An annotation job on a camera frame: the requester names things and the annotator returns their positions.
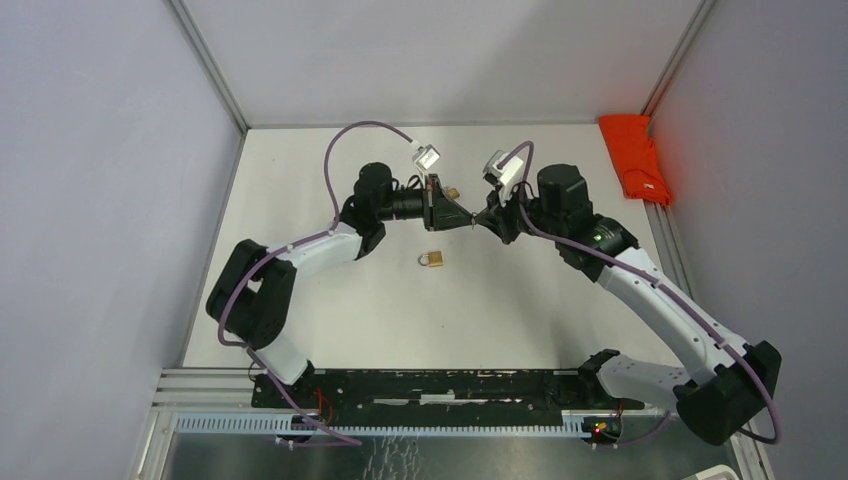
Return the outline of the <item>brass padlock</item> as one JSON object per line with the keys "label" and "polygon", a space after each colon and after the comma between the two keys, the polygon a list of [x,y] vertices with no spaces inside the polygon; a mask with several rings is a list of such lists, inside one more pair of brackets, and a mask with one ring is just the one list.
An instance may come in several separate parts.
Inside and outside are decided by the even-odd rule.
{"label": "brass padlock", "polygon": [[457,200],[460,197],[459,191],[453,187],[444,189],[443,193],[450,200]]}
{"label": "brass padlock", "polygon": [[423,253],[417,258],[417,264],[428,268],[442,267],[444,265],[443,253],[440,250]]}

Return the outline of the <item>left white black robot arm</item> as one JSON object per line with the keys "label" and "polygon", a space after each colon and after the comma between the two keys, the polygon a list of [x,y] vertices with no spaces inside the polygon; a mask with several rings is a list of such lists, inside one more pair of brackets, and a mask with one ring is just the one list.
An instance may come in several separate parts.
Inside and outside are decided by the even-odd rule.
{"label": "left white black robot arm", "polygon": [[327,228],[277,248],[253,240],[232,250],[206,301],[225,344],[243,348],[277,378],[275,392],[290,407],[314,394],[312,368],[283,330],[297,282],[370,254],[388,221],[420,219],[428,231],[469,227],[473,215],[444,192],[437,175],[401,187],[383,163],[361,168],[352,195]]}

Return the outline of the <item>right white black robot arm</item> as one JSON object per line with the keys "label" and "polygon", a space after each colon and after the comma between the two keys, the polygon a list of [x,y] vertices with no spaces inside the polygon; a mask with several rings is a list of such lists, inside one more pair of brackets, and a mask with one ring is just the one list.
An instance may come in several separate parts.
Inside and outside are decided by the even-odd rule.
{"label": "right white black robot arm", "polygon": [[564,262],[629,307],[672,351],[673,367],[607,351],[577,382],[580,400],[602,408],[615,397],[676,414],[698,438],[720,445],[739,433],[776,444],[782,437],[774,393],[782,358],[712,318],[671,282],[618,221],[597,214],[577,167],[549,165],[526,193],[521,161],[483,170],[493,191],[475,216],[509,244],[520,234],[551,240]]}

